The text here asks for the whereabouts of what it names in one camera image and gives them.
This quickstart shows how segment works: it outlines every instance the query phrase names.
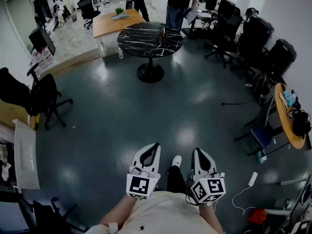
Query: round table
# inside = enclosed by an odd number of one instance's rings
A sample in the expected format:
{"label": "round table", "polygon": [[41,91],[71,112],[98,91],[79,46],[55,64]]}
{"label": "round table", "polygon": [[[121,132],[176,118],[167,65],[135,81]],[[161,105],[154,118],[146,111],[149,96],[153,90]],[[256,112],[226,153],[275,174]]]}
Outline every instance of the round table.
{"label": "round table", "polygon": [[[168,33],[167,43],[159,43],[162,29]],[[149,58],[149,62],[137,69],[137,77],[147,83],[160,81],[164,76],[161,66],[153,65],[153,58],[164,57],[178,51],[182,46],[182,35],[160,22],[140,22],[125,28],[117,39],[119,47],[126,53]]]}
{"label": "round table", "polygon": [[281,121],[281,125],[283,128],[284,133],[286,134],[289,143],[296,149],[301,149],[306,141],[306,136],[304,139],[299,137],[293,133],[293,122],[288,119],[288,115],[286,113],[286,107],[282,102],[281,98],[279,97],[279,93],[283,93],[282,84],[278,83],[275,86],[275,106]]}

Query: red object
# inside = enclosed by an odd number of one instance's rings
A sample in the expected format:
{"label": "red object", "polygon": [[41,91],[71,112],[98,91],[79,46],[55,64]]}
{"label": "red object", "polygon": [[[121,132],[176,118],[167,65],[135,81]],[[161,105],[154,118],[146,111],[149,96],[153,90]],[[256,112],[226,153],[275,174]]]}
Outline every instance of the red object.
{"label": "red object", "polygon": [[267,219],[268,213],[265,209],[255,209],[249,215],[248,221],[255,224],[263,224],[263,222]]}

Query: wooden floor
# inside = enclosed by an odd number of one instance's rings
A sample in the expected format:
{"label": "wooden floor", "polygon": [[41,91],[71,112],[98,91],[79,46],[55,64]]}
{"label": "wooden floor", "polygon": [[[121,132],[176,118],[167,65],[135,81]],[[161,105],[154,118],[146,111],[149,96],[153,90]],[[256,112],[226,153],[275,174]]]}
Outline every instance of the wooden floor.
{"label": "wooden floor", "polygon": [[62,62],[56,66],[54,66],[53,68],[43,72],[40,75],[40,78],[44,77],[47,74],[52,74],[53,77],[59,77],[71,70],[76,69],[77,67],[79,67],[81,64],[91,61],[91,60],[95,60],[95,59],[99,59],[101,58],[101,55],[99,53],[99,50],[93,49],[90,50],[86,53],[83,53],[79,56],[73,57],[65,62]]}

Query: black pants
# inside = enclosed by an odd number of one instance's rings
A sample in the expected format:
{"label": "black pants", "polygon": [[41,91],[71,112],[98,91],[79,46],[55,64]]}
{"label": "black pants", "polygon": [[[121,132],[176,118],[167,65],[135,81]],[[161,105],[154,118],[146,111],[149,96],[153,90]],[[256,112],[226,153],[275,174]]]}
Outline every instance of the black pants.
{"label": "black pants", "polygon": [[135,10],[136,11],[140,10],[144,20],[145,21],[150,21],[150,19],[148,18],[148,13],[147,13],[147,9],[146,9],[144,0],[136,0],[135,1]]}
{"label": "black pants", "polygon": [[186,184],[180,168],[177,166],[172,166],[168,170],[167,191],[186,194]]}

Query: beige shirt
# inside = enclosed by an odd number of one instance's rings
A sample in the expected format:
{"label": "beige shirt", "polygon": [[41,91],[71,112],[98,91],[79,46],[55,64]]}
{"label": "beige shirt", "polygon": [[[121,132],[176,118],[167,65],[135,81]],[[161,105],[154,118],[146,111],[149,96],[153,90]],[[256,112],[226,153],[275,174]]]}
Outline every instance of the beige shirt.
{"label": "beige shirt", "polygon": [[[87,234],[109,234],[105,225],[92,227]],[[185,194],[154,192],[138,200],[118,234],[216,234],[199,215],[197,206],[185,201]]]}

